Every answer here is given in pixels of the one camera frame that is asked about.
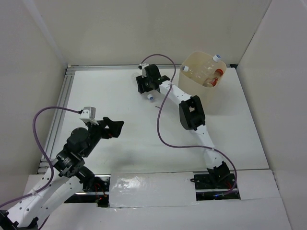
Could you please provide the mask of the clear bottle white cap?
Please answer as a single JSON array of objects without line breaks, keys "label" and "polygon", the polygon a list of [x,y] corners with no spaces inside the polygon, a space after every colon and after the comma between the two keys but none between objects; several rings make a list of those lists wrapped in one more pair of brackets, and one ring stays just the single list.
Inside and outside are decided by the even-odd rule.
[{"label": "clear bottle white cap", "polygon": [[182,65],[181,70],[188,78],[194,81],[200,81],[202,79],[201,72],[196,65]]}]

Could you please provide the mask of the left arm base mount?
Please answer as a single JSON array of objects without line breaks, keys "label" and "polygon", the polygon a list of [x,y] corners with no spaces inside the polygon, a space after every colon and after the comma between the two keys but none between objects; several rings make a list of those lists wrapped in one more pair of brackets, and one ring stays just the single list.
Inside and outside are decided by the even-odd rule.
[{"label": "left arm base mount", "polygon": [[65,204],[95,204],[97,207],[109,207],[110,174],[99,174],[88,191],[73,194]]}]

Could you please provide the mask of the red cap labelled bottle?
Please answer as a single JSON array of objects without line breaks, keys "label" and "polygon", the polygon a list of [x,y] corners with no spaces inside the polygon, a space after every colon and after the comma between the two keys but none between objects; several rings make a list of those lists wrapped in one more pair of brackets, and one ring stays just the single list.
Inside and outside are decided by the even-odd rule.
[{"label": "red cap labelled bottle", "polygon": [[216,84],[218,83],[219,79],[222,77],[222,75],[224,74],[222,69],[217,69],[214,74],[209,77],[203,84],[203,86],[205,87],[215,87]]}]

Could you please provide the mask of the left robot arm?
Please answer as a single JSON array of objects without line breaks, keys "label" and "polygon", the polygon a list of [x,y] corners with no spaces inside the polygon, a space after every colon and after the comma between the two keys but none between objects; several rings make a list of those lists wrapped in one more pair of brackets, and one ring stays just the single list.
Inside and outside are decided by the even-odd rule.
[{"label": "left robot arm", "polygon": [[123,125],[124,121],[103,117],[87,122],[85,128],[74,129],[29,196],[8,210],[1,210],[0,227],[3,230],[36,230],[40,221],[74,193],[90,191],[98,179],[85,166],[84,159],[101,139],[118,138]]}]

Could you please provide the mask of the clear bottle blue-white cap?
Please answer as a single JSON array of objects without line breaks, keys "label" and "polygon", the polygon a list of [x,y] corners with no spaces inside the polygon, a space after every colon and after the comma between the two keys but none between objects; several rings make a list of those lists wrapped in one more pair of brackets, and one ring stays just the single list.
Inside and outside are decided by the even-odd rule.
[{"label": "clear bottle blue-white cap", "polygon": [[[138,87],[137,85],[137,82],[136,82],[136,77],[139,76],[139,73],[138,72],[134,72],[132,73],[131,75],[131,79],[132,79],[132,83]],[[143,94],[141,94],[141,96],[144,98],[144,99],[147,99],[148,101],[150,101],[151,103],[154,101],[154,96],[150,93],[150,92],[145,92]]]},{"label": "clear bottle blue-white cap", "polygon": [[217,63],[221,60],[221,56],[216,54],[207,61],[202,62],[197,70],[197,77],[199,80],[205,80],[211,76],[214,71]]}]

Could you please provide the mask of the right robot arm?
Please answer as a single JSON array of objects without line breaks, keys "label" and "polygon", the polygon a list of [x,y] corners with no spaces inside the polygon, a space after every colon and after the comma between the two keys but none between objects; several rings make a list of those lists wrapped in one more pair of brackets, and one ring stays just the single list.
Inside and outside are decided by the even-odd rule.
[{"label": "right robot arm", "polygon": [[143,94],[153,90],[158,91],[178,106],[179,120],[183,128],[189,131],[197,140],[197,148],[203,149],[203,155],[209,182],[215,188],[226,182],[230,170],[222,158],[222,154],[215,151],[214,144],[208,133],[205,113],[199,96],[191,96],[174,85],[167,76],[161,76],[155,64],[140,64],[142,74],[136,77],[138,92]]}]

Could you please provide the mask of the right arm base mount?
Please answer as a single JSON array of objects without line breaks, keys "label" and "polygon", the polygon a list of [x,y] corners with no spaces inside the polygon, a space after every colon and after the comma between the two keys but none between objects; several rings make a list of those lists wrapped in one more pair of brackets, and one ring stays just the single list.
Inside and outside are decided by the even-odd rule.
[{"label": "right arm base mount", "polygon": [[194,174],[190,181],[195,185],[197,201],[240,199],[237,185],[232,192],[225,195],[235,182],[233,173],[222,182],[216,184],[210,180],[210,175],[208,173]]}]

